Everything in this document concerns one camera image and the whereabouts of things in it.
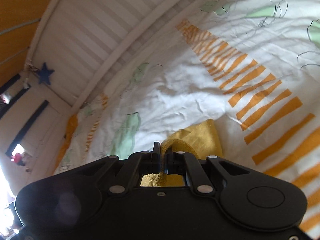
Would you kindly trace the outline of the yellow knitted garment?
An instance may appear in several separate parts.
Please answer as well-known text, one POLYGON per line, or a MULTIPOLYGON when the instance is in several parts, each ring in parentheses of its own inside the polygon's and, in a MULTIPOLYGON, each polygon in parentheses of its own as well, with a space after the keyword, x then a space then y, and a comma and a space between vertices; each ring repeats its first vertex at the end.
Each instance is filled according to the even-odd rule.
MULTIPOLYGON (((192 153, 197 159, 204 160, 210 155, 223 157, 219 135, 214 120, 208 119, 196 125, 178 130, 161 143, 161 161, 165 160, 168 149, 174 152, 192 153)), ((147 174, 142 177, 144 187, 175 187, 184 186, 184 180, 178 174, 147 174)))

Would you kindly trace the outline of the white shelf unit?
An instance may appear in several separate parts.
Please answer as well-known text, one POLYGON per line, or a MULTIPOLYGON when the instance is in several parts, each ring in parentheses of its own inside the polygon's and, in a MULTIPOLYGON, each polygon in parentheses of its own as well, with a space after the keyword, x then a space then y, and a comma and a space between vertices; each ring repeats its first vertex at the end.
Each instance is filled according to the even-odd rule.
POLYGON ((19 92, 27 81, 30 88, 1 117, 1 168, 14 194, 34 181, 53 174, 71 107, 37 78, 20 72, 20 78, 10 87, 19 92), (14 139, 40 106, 48 105, 25 133, 19 144, 31 156, 25 166, 10 160, 7 153, 16 147, 14 139))

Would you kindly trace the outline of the white patterned duvet cover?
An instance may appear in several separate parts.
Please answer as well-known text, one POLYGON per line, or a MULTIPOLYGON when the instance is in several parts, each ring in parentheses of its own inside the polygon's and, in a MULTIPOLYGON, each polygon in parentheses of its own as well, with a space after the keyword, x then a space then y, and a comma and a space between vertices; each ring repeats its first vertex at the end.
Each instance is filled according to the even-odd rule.
POLYGON ((223 158, 299 187, 319 238, 319 0, 204 0, 71 119, 55 173, 214 120, 223 158))

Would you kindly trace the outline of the blue star decoration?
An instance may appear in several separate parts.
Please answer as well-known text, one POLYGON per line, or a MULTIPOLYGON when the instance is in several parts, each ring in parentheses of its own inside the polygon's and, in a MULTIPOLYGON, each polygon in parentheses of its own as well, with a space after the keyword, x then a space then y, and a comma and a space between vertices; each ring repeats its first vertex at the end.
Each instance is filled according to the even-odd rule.
POLYGON ((50 82, 50 76, 55 72, 55 70, 53 69, 49 69, 47 67, 47 64, 44 62, 42 64, 41 69, 38 69, 35 73, 37 74, 38 78, 39 78, 39 85, 40 84, 47 84, 47 85, 51 85, 50 82))

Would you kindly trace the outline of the white slatted bed rail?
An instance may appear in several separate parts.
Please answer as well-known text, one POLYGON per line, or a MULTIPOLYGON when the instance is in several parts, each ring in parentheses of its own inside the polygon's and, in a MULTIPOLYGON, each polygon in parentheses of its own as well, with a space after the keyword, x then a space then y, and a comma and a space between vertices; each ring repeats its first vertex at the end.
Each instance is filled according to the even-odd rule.
POLYGON ((93 100, 166 23, 196 0, 59 0, 33 48, 35 67, 70 106, 93 100))

